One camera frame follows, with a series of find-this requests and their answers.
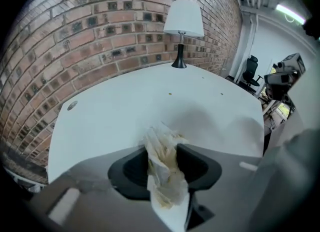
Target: white wall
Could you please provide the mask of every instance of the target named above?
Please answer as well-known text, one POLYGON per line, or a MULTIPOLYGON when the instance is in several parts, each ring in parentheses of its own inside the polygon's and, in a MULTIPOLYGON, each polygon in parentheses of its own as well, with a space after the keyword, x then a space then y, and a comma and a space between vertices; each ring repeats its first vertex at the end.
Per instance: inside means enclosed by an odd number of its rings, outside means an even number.
MULTIPOLYGON (((263 77, 269 74, 273 63, 277 64, 288 55, 294 53, 300 53, 306 70, 310 68, 316 57, 302 43, 284 30, 259 20, 258 30, 250 53, 258 58, 255 80, 258 79, 258 75, 263 77)), ((255 90, 259 88, 253 85, 251 87, 255 90)))
POLYGON ((240 67, 241 61, 244 57, 244 53, 246 50, 247 42, 250 34, 250 15, 242 15, 242 28, 240 33, 240 40, 238 44, 238 48, 236 50, 236 54, 234 56, 233 64, 231 70, 229 72, 229 76, 235 77, 237 71, 240 67))

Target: white lampshade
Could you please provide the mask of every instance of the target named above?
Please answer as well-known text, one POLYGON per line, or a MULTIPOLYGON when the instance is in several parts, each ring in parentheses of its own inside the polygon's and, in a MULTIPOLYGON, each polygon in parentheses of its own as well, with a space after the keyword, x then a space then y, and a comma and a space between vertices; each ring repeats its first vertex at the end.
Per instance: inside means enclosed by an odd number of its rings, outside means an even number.
POLYGON ((203 37, 204 25, 199 5, 190 0, 174 1, 166 17, 163 31, 174 35, 179 35, 180 31, 185 32, 185 36, 203 37))

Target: lamp neck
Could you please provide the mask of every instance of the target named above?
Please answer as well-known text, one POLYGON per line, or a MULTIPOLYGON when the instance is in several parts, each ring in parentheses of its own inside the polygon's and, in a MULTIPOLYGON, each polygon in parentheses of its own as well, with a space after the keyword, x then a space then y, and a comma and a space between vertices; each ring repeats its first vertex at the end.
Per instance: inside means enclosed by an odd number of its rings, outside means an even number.
POLYGON ((180 34, 180 45, 183 45, 184 44, 184 36, 185 36, 186 32, 178 31, 178 33, 180 34))

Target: white table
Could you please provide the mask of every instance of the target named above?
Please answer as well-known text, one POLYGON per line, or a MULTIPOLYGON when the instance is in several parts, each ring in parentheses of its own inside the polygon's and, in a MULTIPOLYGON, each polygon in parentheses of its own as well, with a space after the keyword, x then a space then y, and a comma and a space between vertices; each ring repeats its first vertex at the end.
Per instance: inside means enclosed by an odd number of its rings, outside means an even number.
POLYGON ((162 64, 102 82, 63 105, 49 151, 49 183, 78 162, 137 146, 159 121, 192 145, 262 157, 258 99, 204 69, 162 64))

